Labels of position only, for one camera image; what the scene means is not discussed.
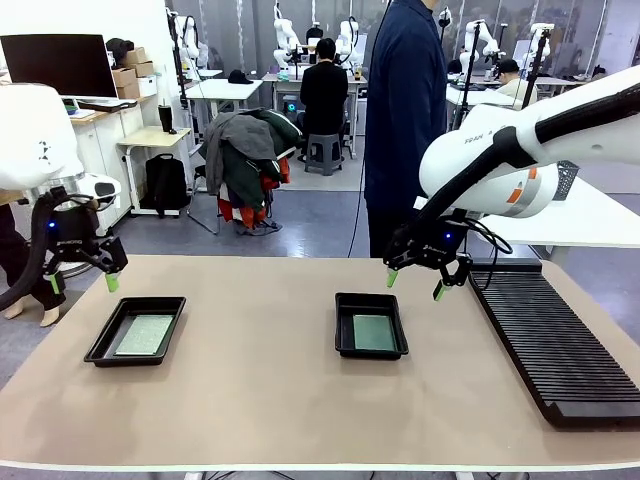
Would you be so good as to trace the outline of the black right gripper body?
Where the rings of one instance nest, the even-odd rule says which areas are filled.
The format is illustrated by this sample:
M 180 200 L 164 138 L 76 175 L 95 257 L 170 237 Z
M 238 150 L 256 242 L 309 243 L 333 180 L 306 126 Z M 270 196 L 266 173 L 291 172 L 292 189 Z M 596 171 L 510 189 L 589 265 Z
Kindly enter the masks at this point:
M 466 224 L 451 219 L 419 227 L 407 239 L 394 242 L 394 269 L 419 265 L 439 270 L 456 259 L 467 231 Z

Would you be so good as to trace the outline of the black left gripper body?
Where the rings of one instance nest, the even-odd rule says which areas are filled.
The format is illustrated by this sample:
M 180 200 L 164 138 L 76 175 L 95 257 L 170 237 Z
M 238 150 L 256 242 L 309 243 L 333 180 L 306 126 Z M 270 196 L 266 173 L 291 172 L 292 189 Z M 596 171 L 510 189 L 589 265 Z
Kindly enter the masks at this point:
M 51 261 L 100 261 L 96 202 L 71 202 L 56 207 L 47 220 L 47 251 Z

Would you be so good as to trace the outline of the black ESD tray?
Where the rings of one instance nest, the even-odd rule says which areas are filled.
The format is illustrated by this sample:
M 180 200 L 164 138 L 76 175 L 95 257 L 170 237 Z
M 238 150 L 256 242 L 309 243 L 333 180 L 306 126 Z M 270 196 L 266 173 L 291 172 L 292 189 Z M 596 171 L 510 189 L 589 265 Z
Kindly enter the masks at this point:
M 335 349 L 344 358 L 399 360 L 409 353 L 404 333 L 399 305 L 394 295 L 346 293 L 335 294 L 336 331 Z M 384 315 L 391 319 L 395 341 L 395 351 L 358 350 L 354 347 L 353 316 Z
M 126 297 L 121 299 L 86 353 L 84 361 L 100 368 L 160 365 L 167 354 L 172 335 L 185 305 L 185 297 Z M 117 345 L 137 315 L 172 315 L 173 321 L 155 355 L 115 355 Z

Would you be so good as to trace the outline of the green circuit board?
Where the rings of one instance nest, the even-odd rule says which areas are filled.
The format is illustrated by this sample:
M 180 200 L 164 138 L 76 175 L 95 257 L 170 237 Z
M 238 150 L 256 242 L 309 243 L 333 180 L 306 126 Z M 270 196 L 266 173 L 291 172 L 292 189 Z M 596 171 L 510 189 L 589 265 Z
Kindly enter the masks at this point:
M 358 350 L 395 351 L 391 319 L 384 315 L 353 316 L 354 347 Z
M 117 356 L 151 356 L 158 351 L 172 315 L 137 315 L 115 349 Z

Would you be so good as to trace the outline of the black backpack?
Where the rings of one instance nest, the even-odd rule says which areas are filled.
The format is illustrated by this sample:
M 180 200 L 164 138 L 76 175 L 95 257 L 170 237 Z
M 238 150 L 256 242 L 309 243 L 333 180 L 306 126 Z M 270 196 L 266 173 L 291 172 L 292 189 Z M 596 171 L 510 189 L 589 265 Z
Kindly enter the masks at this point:
M 140 201 L 144 209 L 155 211 L 160 218 L 170 210 L 181 210 L 189 204 L 183 163 L 172 154 L 156 155 L 145 163 L 146 194 Z

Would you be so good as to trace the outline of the wood-top rolling table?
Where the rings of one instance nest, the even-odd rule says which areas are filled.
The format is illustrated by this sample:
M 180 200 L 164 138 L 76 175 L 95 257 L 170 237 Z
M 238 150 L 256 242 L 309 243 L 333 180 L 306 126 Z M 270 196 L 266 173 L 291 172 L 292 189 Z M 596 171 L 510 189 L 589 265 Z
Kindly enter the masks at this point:
M 176 146 L 191 133 L 190 128 L 179 128 L 175 134 L 166 133 L 161 126 L 148 126 L 126 135 L 117 142 L 123 149 L 122 160 L 126 165 L 129 195 L 132 207 L 129 210 L 131 216 L 159 216 L 153 209 L 145 209 L 140 206 L 136 178 L 134 175 L 132 151 L 135 148 L 170 148 Z

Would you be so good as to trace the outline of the black slotted board rack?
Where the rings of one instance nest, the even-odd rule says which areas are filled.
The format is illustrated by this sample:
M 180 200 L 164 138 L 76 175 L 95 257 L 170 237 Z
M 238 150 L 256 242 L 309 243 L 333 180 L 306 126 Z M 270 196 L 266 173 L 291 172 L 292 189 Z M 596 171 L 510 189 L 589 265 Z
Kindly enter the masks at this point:
M 640 388 L 546 280 L 539 261 L 476 264 L 469 282 L 549 424 L 640 430 Z

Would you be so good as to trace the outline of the white rounded table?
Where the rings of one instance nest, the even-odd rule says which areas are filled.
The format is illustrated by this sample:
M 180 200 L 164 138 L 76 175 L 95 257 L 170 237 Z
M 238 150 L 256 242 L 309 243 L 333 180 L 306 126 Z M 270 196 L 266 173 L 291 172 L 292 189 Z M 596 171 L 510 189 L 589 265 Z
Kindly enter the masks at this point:
M 555 263 L 571 247 L 640 249 L 640 216 L 581 179 L 566 200 L 533 217 L 490 215 L 482 223 L 512 245 L 549 247 Z

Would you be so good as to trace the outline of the grey plastic basket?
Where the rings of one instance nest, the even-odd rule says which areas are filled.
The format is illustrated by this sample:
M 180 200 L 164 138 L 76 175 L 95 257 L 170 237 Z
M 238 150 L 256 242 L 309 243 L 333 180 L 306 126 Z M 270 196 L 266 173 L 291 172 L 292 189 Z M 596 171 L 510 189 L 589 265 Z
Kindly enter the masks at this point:
M 553 197 L 554 201 L 565 201 L 578 175 L 580 167 L 570 161 L 557 163 L 558 185 Z

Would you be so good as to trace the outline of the person in navy jacket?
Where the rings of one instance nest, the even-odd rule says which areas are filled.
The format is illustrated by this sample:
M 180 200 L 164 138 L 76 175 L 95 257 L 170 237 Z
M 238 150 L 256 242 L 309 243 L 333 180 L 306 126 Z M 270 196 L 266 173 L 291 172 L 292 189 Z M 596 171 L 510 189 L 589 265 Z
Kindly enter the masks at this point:
M 381 258 L 423 194 L 419 168 L 446 131 L 446 62 L 433 10 L 438 0 L 391 0 L 368 77 L 364 198 L 369 252 Z

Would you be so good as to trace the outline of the white desk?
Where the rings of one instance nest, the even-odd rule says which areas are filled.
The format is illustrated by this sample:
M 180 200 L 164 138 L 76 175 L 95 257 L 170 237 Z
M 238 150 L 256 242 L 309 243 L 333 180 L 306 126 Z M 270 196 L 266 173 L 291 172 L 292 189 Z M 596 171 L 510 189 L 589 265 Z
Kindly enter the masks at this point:
M 248 99 L 258 91 L 261 84 L 261 80 L 252 80 L 250 84 L 234 84 L 220 78 L 203 80 L 189 87 L 185 95 L 195 145 L 199 146 L 203 142 L 206 127 L 219 114 L 220 108 L 231 107 L 233 111 L 238 111 L 246 107 Z
M 464 97 L 464 90 L 454 88 L 451 84 L 446 87 L 446 100 L 453 105 L 462 105 Z M 467 93 L 466 103 L 468 106 L 473 107 L 480 104 L 490 104 L 496 106 L 513 106 L 516 103 L 516 99 L 496 92 L 491 89 L 485 90 L 470 90 Z

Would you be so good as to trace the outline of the dark green jacket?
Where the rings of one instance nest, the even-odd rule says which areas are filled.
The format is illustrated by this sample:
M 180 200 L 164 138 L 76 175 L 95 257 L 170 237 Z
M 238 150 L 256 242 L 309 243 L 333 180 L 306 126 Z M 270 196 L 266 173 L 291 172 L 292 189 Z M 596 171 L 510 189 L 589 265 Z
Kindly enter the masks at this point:
M 289 157 L 302 142 L 302 132 L 284 114 L 271 109 L 255 109 L 244 111 L 255 118 L 269 123 L 271 137 L 277 159 L 283 156 Z M 259 192 L 258 171 L 264 171 L 274 180 L 280 179 L 280 174 L 274 166 L 275 161 L 249 160 L 239 153 L 229 143 L 223 143 L 223 182 L 231 187 L 239 195 L 248 194 L 247 203 L 255 201 L 254 209 L 258 210 L 262 202 L 262 194 Z

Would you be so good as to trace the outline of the grey jacket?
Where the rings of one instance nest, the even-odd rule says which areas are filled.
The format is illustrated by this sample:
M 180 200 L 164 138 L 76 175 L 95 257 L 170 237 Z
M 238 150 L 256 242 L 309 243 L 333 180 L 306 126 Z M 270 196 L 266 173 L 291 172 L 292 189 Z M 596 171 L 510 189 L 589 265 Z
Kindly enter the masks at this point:
M 243 112 L 219 113 L 207 126 L 197 150 L 205 161 L 206 188 L 211 196 L 219 193 L 223 183 L 224 142 L 249 160 L 277 160 L 268 122 Z

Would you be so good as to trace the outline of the grey desk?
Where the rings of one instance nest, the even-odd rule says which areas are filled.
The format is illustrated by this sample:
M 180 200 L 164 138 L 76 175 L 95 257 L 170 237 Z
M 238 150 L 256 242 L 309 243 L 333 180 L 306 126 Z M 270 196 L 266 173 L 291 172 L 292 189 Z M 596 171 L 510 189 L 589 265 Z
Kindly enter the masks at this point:
M 272 103 L 275 109 L 279 109 L 280 102 L 285 95 L 298 95 L 301 89 L 302 76 L 294 76 L 287 80 L 281 80 L 277 74 L 266 73 L 261 80 L 267 82 L 271 86 Z M 361 78 L 355 78 L 353 75 L 348 74 L 348 90 L 346 101 L 346 121 L 348 129 L 345 133 L 346 146 L 349 149 L 349 153 L 352 159 L 356 155 L 356 123 L 357 123 L 357 102 L 359 92 L 367 87 L 367 80 L 364 76 Z

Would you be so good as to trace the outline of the metal frame chair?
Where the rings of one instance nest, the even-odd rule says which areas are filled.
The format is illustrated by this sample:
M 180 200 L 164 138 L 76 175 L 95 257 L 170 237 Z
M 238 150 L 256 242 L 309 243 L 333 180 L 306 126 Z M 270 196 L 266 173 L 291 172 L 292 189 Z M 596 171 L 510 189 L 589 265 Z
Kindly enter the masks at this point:
M 216 225 L 215 227 L 209 226 L 205 220 L 201 220 L 198 218 L 193 212 L 194 200 L 196 198 L 196 194 L 199 192 L 198 183 L 200 180 L 206 182 L 205 176 L 205 166 L 200 165 L 194 169 L 193 182 L 191 184 L 191 195 L 188 206 L 186 207 L 186 215 L 192 221 L 194 221 L 198 226 L 203 228 L 208 233 L 217 236 L 221 232 L 221 221 L 224 220 L 219 213 L 218 209 L 218 200 L 216 196 Z M 253 237 L 262 237 L 267 236 L 276 232 L 279 232 L 282 228 L 280 224 L 273 221 L 272 218 L 268 218 L 265 222 L 261 222 L 255 230 L 249 230 L 242 225 L 236 224 L 235 222 L 227 222 L 232 223 L 234 226 L 234 231 L 239 236 L 253 236 Z

